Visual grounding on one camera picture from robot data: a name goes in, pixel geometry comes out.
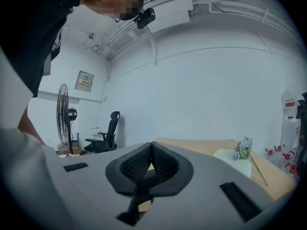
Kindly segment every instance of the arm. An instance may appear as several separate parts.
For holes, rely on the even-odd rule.
[[[36,129],[34,128],[31,120],[28,117],[28,107],[26,108],[24,115],[22,116],[18,129],[22,132],[28,133],[32,136],[34,136],[36,139],[38,139],[38,141],[42,144],[45,145],[45,143],[43,142],[42,138],[39,136],[39,134],[37,133]]]

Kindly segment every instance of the wooden desk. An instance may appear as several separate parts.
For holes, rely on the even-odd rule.
[[[157,138],[155,141],[185,148],[194,152],[203,153],[212,156],[218,149],[234,150],[235,140],[221,141],[191,141],[191,140],[173,140],[166,138]],[[252,166],[251,179],[261,186],[271,198],[276,201],[283,195],[293,191],[297,185],[296,181],[278,169],[275,165],[252,153],[253,159],[259,167],[268,186],[265,185],[259,172]]]

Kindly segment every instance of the white bottle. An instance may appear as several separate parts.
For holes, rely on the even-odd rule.
[[[267,152],[267,154],[265,156],[265,159],[267,161],[271,162],[272,164],[275,164],[274,163],[275,162],[274,161],[274,159],[275,159],[274,154],[276,152],[276,149],[270,149],[270,150],[265,149],[265,151]]]
[[[285,148],[285,145],[278,146],[278,147],[274,146],[274,148],[276,149],[276,153],[274,155],[275,156],[274,164],[279,168],[279,164],[283,160],[283,149]]]

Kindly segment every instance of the person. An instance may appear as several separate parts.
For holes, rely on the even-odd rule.
[[[59,54],[61,32],[73,7],[85,5],[98,14],[129,20],[141,11],[144,0],[11,0],[3,10],[1,46],[19,77],[37,97],[43,75]],[[18,126],[45,145],[27,114]]]

